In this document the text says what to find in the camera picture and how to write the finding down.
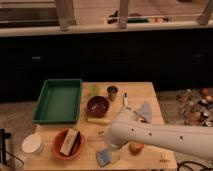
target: wooden table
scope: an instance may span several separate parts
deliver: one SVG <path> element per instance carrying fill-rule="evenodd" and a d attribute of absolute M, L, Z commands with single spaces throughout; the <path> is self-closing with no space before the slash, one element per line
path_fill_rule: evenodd
<path fill-rule="evenodd" d="M 121 158 L 114 164 L 100 167 L 97 164 L 95 154 L 104 149 L 103 138 L 98 136 L 99 131 L 106 129 L 105 125 L 86 122 L 85 107 L 89 99 L 91 86 L 100 87 L 100 95 L 107 97 L 107 87 L 115 85 L 119 91 L 114 102 L 110 102 L 110 108 L 106 117 L 113 119 L 123 106 L 123 95 L 128 94 L 129 105 L 139 108 L 144 101 L 148 101 L 152 109 L 152 123 L 164 124 L 159 104 L 152 83 L 149 82 L 125 82 L 125 83 L 83 83 L 80 117 L 75 125 L 37 125 L 35 133 L 41 135 L 45 148 L 38 156 L 26 157 L 24 170 L 134 170 L 134 169 L 174 169 L 176 160 L 174 153 L 169 150 L 145 145 L 139 155 L 133 156 L 129 152 L 128 144 L 122 148 Z M 65 128 L 75 127 L 86 138 L 86 143 L 81 154 L 69 161 L 61 161 L 51 153 L 51 145 L 56 134 Z"/>

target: brown bowl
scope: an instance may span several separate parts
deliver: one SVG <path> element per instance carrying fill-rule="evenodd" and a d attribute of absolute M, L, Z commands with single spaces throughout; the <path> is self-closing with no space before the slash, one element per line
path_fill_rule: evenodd
<path fill-rule="evenodd" d="M 70 160 L 77 157 L 81 153 L 85 145 L 85 138 L 79 132 L 77 135 L 76 141 L 72 147 L 72 150 L 70 151 L 70 154 L 66 156 L 60 153 L 60 149 L 67 135 L 67 132 L 68 132 L 68 129 L 63 130 L 59 134 L 57 134 L 52 144 L 52 153 L 54 154 L 55 157 L 61 160 Z"/>
<path fill-rule="evenodd" d="M 87 114 L 91 117 L 101 118 L 109 109 L 109 102 L 105 97 L 94 96 L 87 103 Z"/>

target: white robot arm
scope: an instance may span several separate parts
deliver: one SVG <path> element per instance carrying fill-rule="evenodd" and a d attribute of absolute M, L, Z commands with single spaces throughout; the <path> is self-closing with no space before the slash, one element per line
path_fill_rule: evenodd
<path fill-rule="evenodd" d="M 108 127 L 105 143 L 109 149 L 116 150 L 128 141 L 213 160 L 213 128 L 140 123 L 134 111 L 124 107 Z"/>

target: white paper cup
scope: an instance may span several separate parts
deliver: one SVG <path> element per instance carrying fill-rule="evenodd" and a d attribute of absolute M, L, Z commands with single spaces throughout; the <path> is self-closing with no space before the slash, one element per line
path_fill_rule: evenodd
<path fill-rule="evenodd" d="M 38 134 L 31 134 L 27 136 L 22 143 L 22 150 L 27 154 L 39 154 L 44 149 L 41 136 Z"/>

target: green tray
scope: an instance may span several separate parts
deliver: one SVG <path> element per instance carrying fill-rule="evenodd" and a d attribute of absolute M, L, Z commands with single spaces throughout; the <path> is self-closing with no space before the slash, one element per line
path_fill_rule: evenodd
<path fill-rule="evenodd" d="M 79 118 L 81 89 L 81 79 L 45 80 L 32 122 L 40 124 L 76 123 Z"/>

